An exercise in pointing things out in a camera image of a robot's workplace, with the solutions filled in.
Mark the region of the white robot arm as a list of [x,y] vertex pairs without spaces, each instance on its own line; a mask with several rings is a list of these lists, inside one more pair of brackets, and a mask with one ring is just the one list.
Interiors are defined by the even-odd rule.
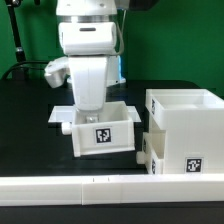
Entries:
[[110,62],[124,51],[119,10],[148,11],[159,0],[58,0],[64,57],[58,67],[72,79],[76,110],[94,123],[102,111]]

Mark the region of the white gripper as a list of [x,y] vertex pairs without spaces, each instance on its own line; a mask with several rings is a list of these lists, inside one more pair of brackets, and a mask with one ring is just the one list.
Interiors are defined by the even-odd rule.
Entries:
[[[59,24],[59,39],[68,56],[76,107],[82,112],[103,108],[109,57],[117,41],[114,22]],[[87,123],[97,123],[98,116],[87,116]]]

